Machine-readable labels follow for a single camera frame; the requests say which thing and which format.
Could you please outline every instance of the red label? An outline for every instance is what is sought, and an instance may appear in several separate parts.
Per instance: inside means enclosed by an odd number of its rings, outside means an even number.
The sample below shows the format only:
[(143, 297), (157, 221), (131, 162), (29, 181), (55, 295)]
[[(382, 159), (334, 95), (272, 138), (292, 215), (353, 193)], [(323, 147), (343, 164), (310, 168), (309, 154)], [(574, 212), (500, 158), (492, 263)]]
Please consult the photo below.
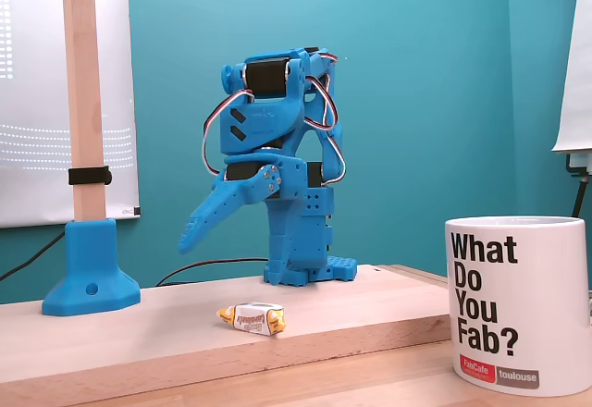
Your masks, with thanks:
[(461, 355), (462, 372), (485, 382), (496, 382), (496, 367)]

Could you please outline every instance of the wrapped candy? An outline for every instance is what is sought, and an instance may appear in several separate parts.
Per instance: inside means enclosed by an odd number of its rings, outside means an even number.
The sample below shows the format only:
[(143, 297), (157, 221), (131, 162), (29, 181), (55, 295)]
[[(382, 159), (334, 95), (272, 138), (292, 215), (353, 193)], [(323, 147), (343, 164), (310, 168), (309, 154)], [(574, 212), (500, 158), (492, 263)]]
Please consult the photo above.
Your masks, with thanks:
[(238, 330), (259, 335), (275, 335), (286, 327), (284, 308), (276, 303), (242, 303), (221, 308), (217, 311), (217, 315)]

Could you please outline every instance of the blue plastic part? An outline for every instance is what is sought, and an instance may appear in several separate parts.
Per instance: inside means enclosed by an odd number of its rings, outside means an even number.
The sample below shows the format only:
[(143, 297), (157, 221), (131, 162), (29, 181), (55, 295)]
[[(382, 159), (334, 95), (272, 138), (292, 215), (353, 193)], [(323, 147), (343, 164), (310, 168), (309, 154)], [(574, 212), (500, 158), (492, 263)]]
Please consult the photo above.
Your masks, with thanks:
[[(358, 263), (355, 259), (329, 256), (327, 263), (321, 268), (300, 270), (290, 265), (279, 282), (282, 285), (302, 287), (310, 282), (326, 280), (354, 280), (358, 273)], [(263, 273), (264, 281), (269, 282), (267, 267)]]
[(245, 204), (262, 202), (280, 188), (279, 173), (267, 165), (246, 180), (224, 180), (221, 171), (210, 196), (191, 214), (179, 240), (179, 251), (188, 253), (205, 237), (207, 232), (232, 215)]
[[(319, 54), (326, 51), (308, 53), (299, 48), (258, 55), (234, 67), (223, 67), (222, 85), (226, 93), (232, 94), (248, 88), (243, 78), (248, 63), (287, 57), (286, 96), (274, 97), (273, 101), (258, 98), (254, 102), (241, 97), (221, 113), (220, 144), (222, 153), (228, 156), (225, 162), (228, 165), (258, 162), (263, 169), (246, 180), (225, 180), (224, 171), (218, 175), (213, 192), (193, 212), (181, 235), (182, 253), (194, 249), (211, 228), (242, 205), (265, 201), (269, 219), (266, 282), (300, 286), (318, 280), (355, 278), (354, 260), (327, 258), (333, 242), (333, 228), (327, 225), (327, 217), (334, 210), (333, 189), (308, 188), (307, 164), (296, 156), (304, 134), (313, 130), (323, 150), (323, 179), (335, 179), (341, 174), (341, 162), (328, 139), (330, 136), (342, 147), (341, 124), (327, 132), (314, 129), (304, 121), (308, 117), (323, 123), (325, 114), (325, 100), (306, 76), (330, 79), (328, 92), (334, 96), (335, 64)], [(246, 81), (249, 81), (248, 69)], [(325, 123), (333, 123), (330, 113)], [(243, 133), (242, 140), (234, 134), (233, 127)], [(281, 141), (281, 147), (276, 143), (269, 146), (272, 141)], [(267, 188), (269, 180), (274, 184), (271, 191)]]
[(66, 278), (43, 301), (44, 315), (86, 315), (140, 302), (138, 282), (117, 264), (115, 220), (67, 224), (66, 262)]

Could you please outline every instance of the blue base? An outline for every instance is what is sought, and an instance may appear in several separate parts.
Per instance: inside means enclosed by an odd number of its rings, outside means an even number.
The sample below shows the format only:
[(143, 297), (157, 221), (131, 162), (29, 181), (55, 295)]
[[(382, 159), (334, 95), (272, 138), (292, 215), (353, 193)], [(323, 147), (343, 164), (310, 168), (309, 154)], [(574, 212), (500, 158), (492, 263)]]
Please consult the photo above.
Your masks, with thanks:
[(66, 225), (67, 274), (43, 301), (43, 314), (86, 315), (140, 302), (138, 282), (117, 264), (113, 219)]
[[(263, 279), (265, 282), (269, 282), (267, 273), (268, 270), (266, 266), (263, 272)], [(309, 282), (321, 282), (324, 280), (354, 280), (357, 273), (358, 263), (355, 259), (329, 256), (327, 258), (327, 265), (323, 268), (299, 270), (288, 266), (279, 283), (282, 285), (302, 287)]]

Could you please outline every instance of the wooden pole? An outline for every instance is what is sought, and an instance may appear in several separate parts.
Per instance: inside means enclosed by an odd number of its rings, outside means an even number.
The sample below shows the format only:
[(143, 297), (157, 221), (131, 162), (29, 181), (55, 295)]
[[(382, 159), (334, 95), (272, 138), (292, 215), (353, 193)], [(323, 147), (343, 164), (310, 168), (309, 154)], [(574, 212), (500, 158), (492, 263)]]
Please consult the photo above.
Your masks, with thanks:
[[(102, 167), (103, 128), (94, 0), (64, 0), (72, 167)], [(103, 220), (105, 185), (74, 185), (76, 222)]]

